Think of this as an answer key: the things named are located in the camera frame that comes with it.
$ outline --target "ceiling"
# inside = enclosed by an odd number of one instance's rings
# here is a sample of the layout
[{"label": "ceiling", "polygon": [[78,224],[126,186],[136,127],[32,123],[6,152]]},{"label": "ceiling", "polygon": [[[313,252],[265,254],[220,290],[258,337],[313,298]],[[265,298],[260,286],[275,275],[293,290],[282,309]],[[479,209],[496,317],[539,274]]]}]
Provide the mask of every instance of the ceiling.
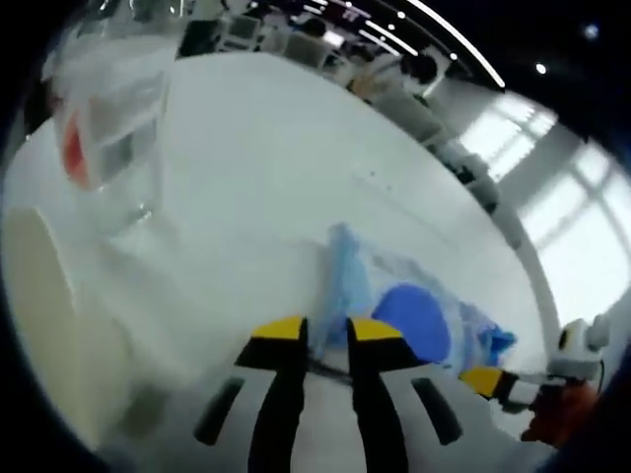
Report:
[{"label": "ceiling", "polygon": [[[469,80],[497,88],[497,81],[481,67],[480,61],[413,2],[352,0],[353,6],[368,12],[374,23],[384,28],[394,24],[393,33],[412,46],[424,41],[423,31],[432,35],[447,51],[457,53],[471,73]],[[622,21],[626,18],[623,7],[609,0],[422,2],[479,50],[507,89],[554,109],[560,120],[581,136],[598,139],[623,161],[628,157],[631,165],[631,114],[626,112],[631,106],[631,91],[627,87],[631,83],[631,65],[625,60],[625,44],[631,44],[631,25]],[[346,22],[342,17],[344,10],[331,0],[323,15],[333,22],[343,22],[345,28],[364,25],[363,19],[359,23]],[[405,14],[405,20],[397,17],[399,11]],[[596,37],[588,37],[587,27]],[[545,65],[545,74],[537,72],[537,63]]]}]

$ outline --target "white tabletop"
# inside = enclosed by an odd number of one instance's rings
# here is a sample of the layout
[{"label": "white tabletop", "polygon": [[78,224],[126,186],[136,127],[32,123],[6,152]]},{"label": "white tabletop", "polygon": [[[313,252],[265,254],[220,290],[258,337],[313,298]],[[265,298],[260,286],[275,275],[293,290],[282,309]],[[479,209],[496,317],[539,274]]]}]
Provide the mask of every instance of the white tabletop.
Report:
[{"label": "white tabletop", "polygon": [[514,331],[509,368],[541,367],[534,295],[502,235],[434,157],[345,90],[266,54],[180,60],[164,125],[164,208],[124,238],[86,237],[50,122],[12,162],[3,203],[41,210],[71,284],[103,288],[160,372],[191,381],[255,326],[317,313],[326,232],[342,221]]}]

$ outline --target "ceiling light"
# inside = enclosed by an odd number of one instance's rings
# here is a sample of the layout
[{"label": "ceiling light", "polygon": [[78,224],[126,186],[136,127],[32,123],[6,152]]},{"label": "ceiling light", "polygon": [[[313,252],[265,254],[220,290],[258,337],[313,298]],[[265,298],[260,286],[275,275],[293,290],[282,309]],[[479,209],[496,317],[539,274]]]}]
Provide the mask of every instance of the ceiling light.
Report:
[{"label": "ceiling light", "polygon": [[478,51],[475,48],[475,46],[473,44],[471,44],[469,42],[469,40],[462,35],[461,32],[456,30],[456,28],[454,28],[454,26],[452,24],[450,24],[447,20],[445,20],[443,17],[441,17],[438,13],[436,13],[434,10],[432,10],[430,7],[428,7],[424,3],[420,2],[419,0],[407,0],[407,2],[410,3],[411,5],[414,5],[421,12],[423,12],[425,15],[430,17],[432,20],[434,20],[436,23],[438,23],[441,27],[443,27],[445,30],[447,30],[458,41],[460,41],[462,43],[462,45],[464,47],[466,47],[466,49],[471,53],[471,55],[473,57],[475,57],[475,59],[477,59],[479,61],[479,63],[482,65],[482,67],[484,69],[486,69],[486,72],[489,73],[489,75],[493,78],[495,83],[498,86],[502,87],[502,88],[506,87],[506,83],[502,80],[502,78],[497,73],[497,71],[495,69],[493,69],[493,66],[491,66],[489,61],[487,61],[486,58],[480,53],[480,51]]},{"label": "ceiling light", "polygon": [[598,27],[595,24],[590,24],[585,27],[583,34],[589,40],[594,40],[598,37]]},{"label": "ceiling light", "polygon": [[317,8],[314,8],[314,7],[310,6],[310,5],[304,5],[303,8],[305,10],[307,10],[308,12],[313,13],[314,15],[321,15],[321,13],[322,13],[320,10],[318,10]]},{"label": "ceiling light", "polygon": [[[346,2],[343,1],[343,0],[329,0],[329,1],[330,1],[330,3],[336,3],[337,5],[340,5],[342,7],[346,6]],[[361,16],[363,16],[365,18],[371,18],[371,16],[368,13],[366,13],[364,10],[362,10],[361,8],[357,8],[357,5],[351,5],[351,6],[353,7],[353,12],[354,13],[359,13]]]},{"label": "ceiling light", "polygon": [[414,49],[412,46],[410,46],[407,42],[403,41],[400,37],[395,36],[388,30],[385,30],[384,28],[380,27],[376,23],[371,22],[370,20],[366,20],[366,25],[371,27],[373,30],[377,30],[379,33],[383,34],[385,37],[391,39],[392,41],[397,43],[399,46],[401,46],[403,49],[405,49],[407,52],[412,54],[413,56],[418,56],[418,51]]},{"label": "ceiling light", "polygon": [[383,41],[379,40],[377,37],[373,36],[372,34],[370,34],[368,32],[365,32],[364,30],[359,30],[359,34],[361,36],[363,36],[363,37],[366,37],[367,39],[369,39],[370,41],[374,42],[375,44],[378,44],[383,49],[388,51],[390,54],[392,54],[394,56],[400,56],[401,55],[401,53],[398,52],[396,49],[394,49],[392,46],[390,46],[389,44],[386,44]]}]

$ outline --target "clear plastic cup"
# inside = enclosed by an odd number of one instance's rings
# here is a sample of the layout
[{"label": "clear plastic cup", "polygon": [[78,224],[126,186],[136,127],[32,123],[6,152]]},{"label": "clear plastic cup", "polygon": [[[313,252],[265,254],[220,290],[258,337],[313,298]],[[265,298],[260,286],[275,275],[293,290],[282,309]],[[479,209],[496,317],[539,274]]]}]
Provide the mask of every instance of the clear plastic cup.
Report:
[{"label": "clear plastic cup", "polygon": [[61,159],[101,234],[119,234],[160,208],[161,118],[174,60],[168,37],[101,37],[53,74]]}]

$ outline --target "person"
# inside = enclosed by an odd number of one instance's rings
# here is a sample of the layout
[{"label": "person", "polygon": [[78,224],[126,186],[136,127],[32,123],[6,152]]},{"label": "person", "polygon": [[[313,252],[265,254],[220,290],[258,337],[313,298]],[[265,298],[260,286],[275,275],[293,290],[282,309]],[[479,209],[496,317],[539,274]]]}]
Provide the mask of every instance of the person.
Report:
[{"label": "person", "polygon": [[353,41],[344,41],[341,53],[357,67],[365,67],[375,58],[375,55],[364,44]]},{"label": "person", "polygon": [[406,79],[420,84],[429,84],[437,74],[436,61],[428,55],[395,56],[384,53],[363,68],[355,76],[349,88],[360,99],[374,102],[392,88],[403,88]]},{"label": "person", "polygon": [[245,17],[254,18],[256,20],[265,20],[268,15],[272,13],[271,7],[266,3],[259,3],[255,7],[248,9],[245,13]]},{"label": "person", "polygon": [[322,38],[326,33],[326,23],[318,18],[309,18],[298,26],[298,31],[307,36]]}]

